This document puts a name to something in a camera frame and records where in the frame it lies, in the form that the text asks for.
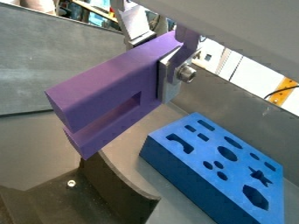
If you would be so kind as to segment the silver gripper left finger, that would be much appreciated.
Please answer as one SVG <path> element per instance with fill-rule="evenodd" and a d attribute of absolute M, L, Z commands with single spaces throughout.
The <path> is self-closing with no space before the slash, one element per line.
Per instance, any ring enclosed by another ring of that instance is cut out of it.
<path fill-rule="evenodd" d="M 132 49 L 156 37 L 150 29 L 146 8 L 129 0 L 109 0 L 120 30 L 125 36 L 125 48 Z"/>

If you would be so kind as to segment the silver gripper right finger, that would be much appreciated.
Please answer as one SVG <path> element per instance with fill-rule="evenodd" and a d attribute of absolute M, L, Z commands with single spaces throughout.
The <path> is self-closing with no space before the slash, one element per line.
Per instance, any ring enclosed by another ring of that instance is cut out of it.
<path fill-rule="evenodd" d="M 191 62 L 200 50 L 200 34 L 178 24 L 174 40 L 179 45 L 159 60 L 158 99 L 162 103 L 179 94 L 182 83 L 191 83 L 196 75 Z"/>

